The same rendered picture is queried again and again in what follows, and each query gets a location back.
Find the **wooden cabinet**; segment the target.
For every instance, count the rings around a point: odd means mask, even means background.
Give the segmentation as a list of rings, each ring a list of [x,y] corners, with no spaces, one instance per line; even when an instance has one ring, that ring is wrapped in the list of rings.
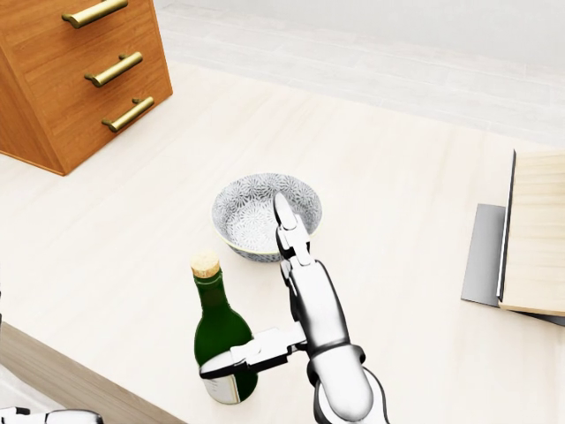
[[[26,72],[0,44],[0,153],[63,175]]]

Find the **grey patterned bowl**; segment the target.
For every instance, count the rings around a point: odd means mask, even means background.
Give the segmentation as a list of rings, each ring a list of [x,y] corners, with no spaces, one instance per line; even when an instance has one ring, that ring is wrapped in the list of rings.
[[[211,216],[222,240],[238,255],[257,262],[280,260],[275,240],[274,197],[282,193],[299,214],[307,232],[317,231],[322,218],[319,195],[298,178],[258,173],[226,185],[216,196]]]

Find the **green corked wine bottle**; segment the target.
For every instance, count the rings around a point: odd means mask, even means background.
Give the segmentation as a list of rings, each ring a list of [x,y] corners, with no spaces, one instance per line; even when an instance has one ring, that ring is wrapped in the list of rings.
[[[191,258],[193,279],[200,296],[201,318],[195,330],[194,356],[198,365],[252,340],[244,318],[227,300],[218,255],[204,250]],[[225,405],[236,405],[254,392],[258,375],[249,371],[202,381],[208,395]]]

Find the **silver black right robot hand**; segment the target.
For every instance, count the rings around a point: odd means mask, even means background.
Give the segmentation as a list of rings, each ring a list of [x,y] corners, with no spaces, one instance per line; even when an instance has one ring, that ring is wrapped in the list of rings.
[[[315,355],[350,342],[341,307],[326,268],[310,254],[310,239],[300,215],[282,193],[273,199],[276,242],[282,260],[282,278],[290,293],[292,327],[256,333],[252,340],[221,352],[200,366],[203,379],[242,371],[259,373],[288,361],[295,351]]]

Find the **wooden cabinet drawer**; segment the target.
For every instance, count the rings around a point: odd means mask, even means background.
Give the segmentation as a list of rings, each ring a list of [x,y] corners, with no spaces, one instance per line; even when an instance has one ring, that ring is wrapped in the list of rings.
[[[120,132],[112,132],[102,124],[104,118],[120,117],[133,106],[133,98],[152,96],[155,106],[171,94],[169,73],[161,68],[149,75],[141,73],[122,81],[115,80],[100,88],[85,82],[63,97],[47,96],[44,112],[52,131],[51,141],[62,165],[60,172],[70,173],[131,125]]]
[[[157,25],[155,29],[147,30],[141,36],[127,42],[122,53],[117,54],[116,49],[112,46],[108,52],[96,50],[90,54],[75,53],[71,56],[57,57],[26,72],[26,80],[44,117],[44,103],[47,96],[63,97],[66,92],[74,90],[77,86],[85,82],[91,83],[84,79],[84,75],[105,71],[118,62],[119,55],[131,55],[139,51],[143,55],[143,61],[112,81],[122,81],[125,77],[133,77],[141,73],[149,75],[158,72],[161,68],[168,71]]]
[[[116,47],[155,29],[153,0],[128,4],[94,22],[75,28],[62,19],[99,5],[103,0],[0,0],[0,44],[24,72],[57,57],[90,54]]]

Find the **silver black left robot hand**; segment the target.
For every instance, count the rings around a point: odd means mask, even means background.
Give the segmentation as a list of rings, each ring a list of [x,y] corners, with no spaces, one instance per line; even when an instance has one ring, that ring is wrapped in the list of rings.
[[[99,413],[64,409],[47,413],[31,413],[29,409],[12,406],[0,408],[0,424],[104,424]]]

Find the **pale wooden wine rack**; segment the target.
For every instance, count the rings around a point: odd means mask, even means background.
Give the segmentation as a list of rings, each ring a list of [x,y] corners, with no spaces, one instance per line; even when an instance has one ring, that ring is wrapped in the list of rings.
[[[565,323],[565,150],[513,153],[497,298]]]

